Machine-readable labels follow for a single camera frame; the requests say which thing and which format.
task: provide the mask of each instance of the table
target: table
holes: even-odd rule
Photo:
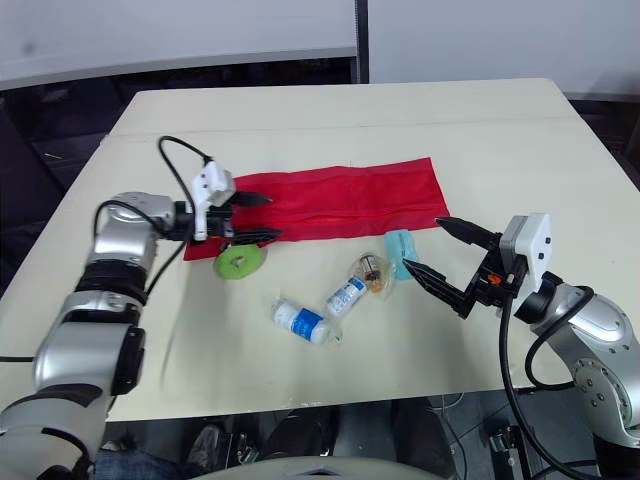
[[[32,355],[81,274],[96,205],[122,191],[181,199],[155,148],[172,134],[234,175],[431,156],[452,215],[502,231],[515,214],[552,216],[550,269],[614,299],[640,331],[640,194],[548,80],[153,91],[138,94],[60,204],[0,303],[0,354]],[[199,161],[169,145],[185,178]],[[464,288],[483,251],[442,229],[413,233],[422,262]],[[174,244],[162,242],[156,266]],[[318,308],[383,237],[276,243],[242,281],[211,261],[175,262],[141,326],[139,386],[110,420],[264,411],[501,388],[495,309],[458,318],[416,282],[365,297],[344,343],[309,345],[270,320],[279,295]],[[526,325],[511,329],[511,369],[525,385]],[[546,381],[568,373],[548,348]],[[0,365],[0,406],[30,392],[28,365]]]

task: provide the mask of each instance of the wall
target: wall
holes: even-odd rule
[[[169,68],[355,55],[348,0],[0,0],[0,90]]]
[[[638,0],[369,0],[371,82],[549,77],[640,96]]]

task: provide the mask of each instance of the red cloth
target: red cloth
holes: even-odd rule
[[[390,230],[436,227],[448,216],[430,158],[377,167],[328,167],[293,173],[258,173],[235,179],[236,189],[273,202],[234,207],[237,230],[271,227],[279,240],[353,238]],[[185,260],[215,257],[221,241],[189,245]]]

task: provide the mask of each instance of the wire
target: wire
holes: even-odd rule
[[[444,395],[442,395],[442,406],[440,406],[440,407],[428,407],[427,410],[429,410],[430,412],[440,412],[442,410],[446,410],[447,408],[455,407],[456,405],[458,405],[462,401],[463,398],[464,398],[464,392],[461,392],[461,393],[458,394],[458,398],[456,398],[450,404],[445,405],[445,403],[444,403]]]
[[[98,236],[98,221],[100,219],[100,212],[102,211],[103,208],[109,207],[109,206],[122,207],[126,210],[129,210],[130,212],[135,213],[136,215],[145,219],[149,223],[149,225],[151,225],[159,235],[161,236],[165,235],[165,232],[162,226],[160,225],[160,223],[154,220],[153,218],[151,218],[146,213],[144,213],[138,207],[135,207],[127,202],[122,202],[120,200],[106,200],[98,206],[98,208],[96,209],[96,213],[93,216],[93,239],[94,240]]]
[[[598,465],[596,460],[575,460],[573,462],[565,462],[565,465],[568,467],[593,467]],[[536,473],[531,480],[540,480],[542,477],[546,477],[551,472],[555,472],[554,467],[547,467],[544,470],[540,470]]]
[[[513,388],[513,382],[511,381],[511,373],[509,372],[509,354],[508,354],[508,340],[509,340],[509,320],[511,318],[511,307],[513,305],[513,296],[508,294],[505,296],[502,302],[502,315],[500,318],[500,333],[498,335],[498,353],[500,357],[500,374],[502,376],[502,383],[504,384],[505,393],[507,394],[507,400],[513,411],[520,429],[524,433],[525,437],[533,447],[533,449],[547,462],[551,467],[555,468],[560,473],[567,477],[574,478],[576,480],[601,480],[602,477],[589,475],[586,473],[573,470],[565,464],[555,458],[549,451],[538,441],[533,430],[524,418],[524,414],[518,403],[518,398],[515,389]]]
[[[2,363],[30,363],[33,362],[35,357],[2,357],[0,356],[0,362]]]
[[[171,265],[171,262],[173,262],[176,259],[178,254],[182,251],[182,249],[187,245],[187,242],[189,241],[189,239],[191,238],[191,235],[193,234],[193,229],[195,226],[196,204],[193,201],[193,197],[191,196],[189,189],[187,188],[184,181],[182,180],[182,177],[180,176],[176,168],[173,166],[173,163],[171,163],[171,160],[169,160],[167,153],[164,151],[164,148],[162,146],[164,142],[173,142],[173,143],[177,143],[178,145],[182,145],[185,148],[188,148],[192,152],[195,152],[198,155],[200,155],[204,163],[206,163],[208,159],[211,158],[201,150],[197,149],[193,145],[190,145],[184,140],[181,140],[179,138],[172,137],[169,135],[163,135],[158,139],[158,150],[160,151],[160,155],[162,156],[164,163],[167,165],[167,167],[173,174],[174,178],[178,182],[178,185],[180,185],[180,188],[182,189],[182,193],[184,193],[184,196],[187,197],[187,201],[189,202],[189,206],[191,207],[191,221],[189,222],[189,227],[186,230],[184,240],[182,240],[178,248],[176,248],[175,251],[171,254],[171,256],[162,264],[162,266],[158,270],[158,273],[156,273],[155,276],[153,277],[153,280],[151,280],[149,287],[147,287],[147,292],[146,292],[147,295],[151,294],[156,284],[158,283],[158,280],[160,280],[160,277],[162,276],[162,274],[169,267],[169,265]]]
[[[527,373],[527,378],[531,383],[533,383],[540,390],[566,390],[568,388],[573,388],[573,382],[564,382],[564,383],[556,383],[556,384],[548,384],[539,381],[533,373],[533,358],[538,353],[540,347],[554,334],[558,332],[565,324],[571,320],[580,310],[584,308],[584,306],[591,301],[594,296],[593,289],[591,287],[578,287],[582,291],[584,291],[584,295],[573,305],[569,310],[567,310],[564,315],[558,318],[555,322],[549,326],[531,345],[529,351],[527,352],[527,356],[524,361],[524,370]]]
[[[447,420],[444,415],[442,417],[442,420],[444,421],[445,425],[449,428],[449,431],[451,432],[451,435],[453,435],[453,438],[456,440],[456,443],[458,444],[458,447],[460,447],[460,452],[462,453],[462,463],[464,465],[464,475],[462,476],[462,480],[467,480],[467,473],[469,471],[468,465],[467,465],[467,452],[465,451],[464,447],[462,446],[462,442],[460,441],[460,438],[458,437],[458,435],[456,435],[456,432],[453,430],[453,427],[451,426],[451,423],[449,423],[449,420]]]

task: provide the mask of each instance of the green tape roll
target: green tape roll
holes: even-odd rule
[[[240,280],[252,274],[264,261],[264,253],[257,245],[234,245],[218,255],[215,269],[226,280]]]

